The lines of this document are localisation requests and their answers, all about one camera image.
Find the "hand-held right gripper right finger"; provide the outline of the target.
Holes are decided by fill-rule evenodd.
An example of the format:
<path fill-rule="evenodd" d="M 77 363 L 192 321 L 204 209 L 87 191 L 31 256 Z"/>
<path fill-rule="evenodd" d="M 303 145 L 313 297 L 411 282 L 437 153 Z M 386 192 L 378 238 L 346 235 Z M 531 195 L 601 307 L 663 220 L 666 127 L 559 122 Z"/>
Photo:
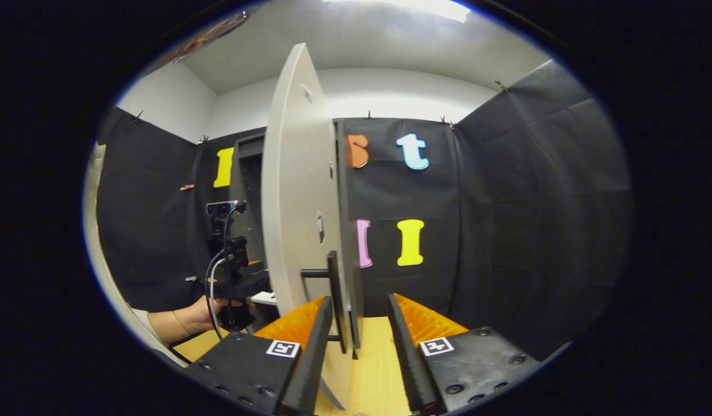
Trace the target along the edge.
<path fill-rule="evenodd" d="M 388 319 L 409 408 L 456 414 L 520 384 L 543 365 L 489 326 L 468 329 L 403 295 Z"/>

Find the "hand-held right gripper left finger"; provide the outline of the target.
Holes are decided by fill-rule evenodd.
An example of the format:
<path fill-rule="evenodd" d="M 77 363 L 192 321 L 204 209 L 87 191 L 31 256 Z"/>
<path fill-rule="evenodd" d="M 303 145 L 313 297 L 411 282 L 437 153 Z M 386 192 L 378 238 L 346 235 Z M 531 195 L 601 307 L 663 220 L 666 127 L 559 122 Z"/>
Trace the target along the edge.
<path fill-rule="evenodd" d="M 256 335 L 224 337 L 186 375 L 243 415 L 312 415 L 334 318 L 321 296 Z"/>

